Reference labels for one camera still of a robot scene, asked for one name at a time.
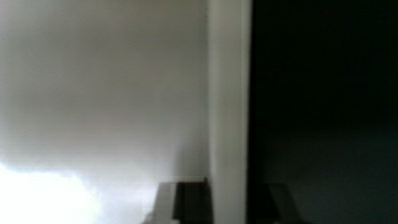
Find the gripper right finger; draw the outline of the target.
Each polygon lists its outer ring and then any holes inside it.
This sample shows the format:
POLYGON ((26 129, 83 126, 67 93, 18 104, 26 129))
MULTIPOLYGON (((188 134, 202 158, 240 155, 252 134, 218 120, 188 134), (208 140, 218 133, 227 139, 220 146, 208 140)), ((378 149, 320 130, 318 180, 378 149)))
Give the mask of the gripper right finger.
POLYGON ((256 224, 311 224, 302 218, 288 186, 282 183, 266 183, 259 188, 254 222, 256 224))

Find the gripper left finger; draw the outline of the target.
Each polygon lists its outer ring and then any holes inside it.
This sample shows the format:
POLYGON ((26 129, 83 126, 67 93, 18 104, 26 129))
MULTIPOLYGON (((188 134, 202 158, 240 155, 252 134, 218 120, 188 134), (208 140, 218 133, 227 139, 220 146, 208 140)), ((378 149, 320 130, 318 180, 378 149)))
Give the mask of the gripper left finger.
POLYGON ((158 184, 153 210, 142 224, 211 224, 208 179, 158 184))

